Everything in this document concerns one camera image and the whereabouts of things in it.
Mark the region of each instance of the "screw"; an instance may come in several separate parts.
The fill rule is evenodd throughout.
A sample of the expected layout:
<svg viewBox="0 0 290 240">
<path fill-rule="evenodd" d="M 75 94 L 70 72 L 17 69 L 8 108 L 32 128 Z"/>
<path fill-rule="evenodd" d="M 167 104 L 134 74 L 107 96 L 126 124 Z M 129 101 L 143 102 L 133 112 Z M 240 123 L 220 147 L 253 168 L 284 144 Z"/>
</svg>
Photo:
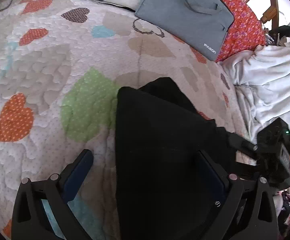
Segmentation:
<svg viewBox="0 0 290 240">
<path fill-rule="evenodd" d="M 267 180 L 264 177 L 260 177 L 260 182 L 265 184 L 267 182 Z"/>
<path fill-rule="evenodd" d="M 21 183 L 22 183 L 22 184 L 26 184 L 28 181 L 29 181 L 28 178 L 23 178 L 23 179 L 21 180 Z"/>
<path fill-rule="evenodd" d="M 50 176 L 51 180 L 57 180 L 59 178 L 59 175 L 57 173 L 54 173 L 53 175 Z"/>
<path fill-rule="evenodd" d="M 232 173 L 232 174 L 229 175 L 229 178 L 231 180 L 237 180 L 237 175 Z"/>
</svg>

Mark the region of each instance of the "quilted bedspread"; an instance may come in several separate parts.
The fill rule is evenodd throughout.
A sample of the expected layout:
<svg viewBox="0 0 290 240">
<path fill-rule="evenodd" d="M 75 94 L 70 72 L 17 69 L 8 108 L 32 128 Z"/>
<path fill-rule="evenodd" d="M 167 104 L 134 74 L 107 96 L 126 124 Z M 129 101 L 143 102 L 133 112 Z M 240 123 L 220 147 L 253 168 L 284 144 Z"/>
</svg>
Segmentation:
<svg viewBox="0 0 290 240">
<path fill-rule="evenodd" d="M 94 165 L 69 203 L 93 239 L 119 239 L 115 110 L 122 86 L 171 77 L 205 118 L 246 135 L 222 68 L 133 13 L 90 0 L 0 1 L 0 231 L 10 237 L 22 178 Z M 45 203 L 51 222 L 53 216 Z M 55 232 L 60 230 L 52 222 Z"/>
</svg>

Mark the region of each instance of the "brown polka dot heart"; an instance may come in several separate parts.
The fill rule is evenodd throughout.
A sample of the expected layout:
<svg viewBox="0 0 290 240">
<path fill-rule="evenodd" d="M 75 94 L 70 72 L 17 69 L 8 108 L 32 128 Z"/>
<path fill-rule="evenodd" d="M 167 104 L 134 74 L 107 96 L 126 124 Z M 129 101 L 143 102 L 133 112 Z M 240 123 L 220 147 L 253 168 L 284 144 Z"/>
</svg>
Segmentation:
<svg viewBox="0 0 290 240">
<path fill-rule="evenodd" d="M 32 109 L 24 108 L 24 94 L 9 99 L 0 113 L 0 142 L 16 142 L 29 134 L 34 122 Z"/>
<path fill-rule="evenodd" d="M 89 12 L 88 8 L 77 8 L 62 14 L 62 17 L 74 23 L 84 23 L 88 19 L 86 14 L 89 14 Z"/>
<path fill-rule="evenodd" d="M 48 34 L 48 31 L 46 29 L 30 29 L 26 32 L 25 35 L 23 35 L 19 41 L 19 46 L 25 46 L 34 40 L 41 39 L 45 37 Z"/>
</svg>

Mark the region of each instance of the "white blanket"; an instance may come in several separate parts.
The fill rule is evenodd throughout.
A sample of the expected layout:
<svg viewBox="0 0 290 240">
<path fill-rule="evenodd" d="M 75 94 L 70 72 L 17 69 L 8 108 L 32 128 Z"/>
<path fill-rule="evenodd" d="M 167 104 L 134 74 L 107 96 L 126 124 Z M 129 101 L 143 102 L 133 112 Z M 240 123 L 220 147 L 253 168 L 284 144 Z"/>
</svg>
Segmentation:
<svg viewBox="0 0 290 240">
<path fill-rule="evenodd" d="M 290 47 L 258 46 L 220 62 L 236 85 L 252 140 L 263 127 L 281 117 L 290 127 Z"/>
</svg>

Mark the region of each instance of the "pile of clothes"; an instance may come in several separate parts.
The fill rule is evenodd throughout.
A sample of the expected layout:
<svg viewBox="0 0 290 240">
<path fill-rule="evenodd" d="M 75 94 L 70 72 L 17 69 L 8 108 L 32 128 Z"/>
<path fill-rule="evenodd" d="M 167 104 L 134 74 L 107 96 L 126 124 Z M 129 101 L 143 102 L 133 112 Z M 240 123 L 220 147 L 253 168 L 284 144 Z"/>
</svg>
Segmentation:
<svg viewBox="0 0 290 240">
<path fill-rule="evenodd" d="M 290 26 L 270 34 L 277 46 L 257 46 L 239 52 L 219 64 L 236 86 L 246 126 L 252 140 L 280 117 L 290 127 Z"/>
<path fill-rule="evenodd" d="M 290 189 L 278 192 L 273 197 L 279 231 L 282 236 L 290 225 Z"/>
</svg>

